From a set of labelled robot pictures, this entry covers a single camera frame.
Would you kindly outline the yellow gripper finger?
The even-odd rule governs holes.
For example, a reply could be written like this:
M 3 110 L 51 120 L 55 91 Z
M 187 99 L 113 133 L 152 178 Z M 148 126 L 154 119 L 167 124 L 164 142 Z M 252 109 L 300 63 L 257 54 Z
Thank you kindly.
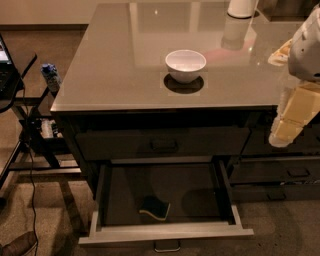
M 301 82 L 295 88 L 285 88 L 271 127 L 269 143 L 277 148 L 287 147 L 319 112 L 319 83 Z
M 270 55 L 268 63 L 274 66 L 283 66 L 288 62 L 292 40 L 288 40 L 279 49 Z

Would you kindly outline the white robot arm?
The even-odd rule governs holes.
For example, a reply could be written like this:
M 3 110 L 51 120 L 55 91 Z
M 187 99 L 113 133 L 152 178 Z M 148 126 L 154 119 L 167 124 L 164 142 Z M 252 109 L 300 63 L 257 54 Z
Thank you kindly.
M 283 148 L 291 144 L 303 128 L 320 112 L 320 6 L 316 5 L 293 37 L 270 55 L 275 66 L 288 65 L 299 79 L 285 87 L 280 96 L 269 143 Z

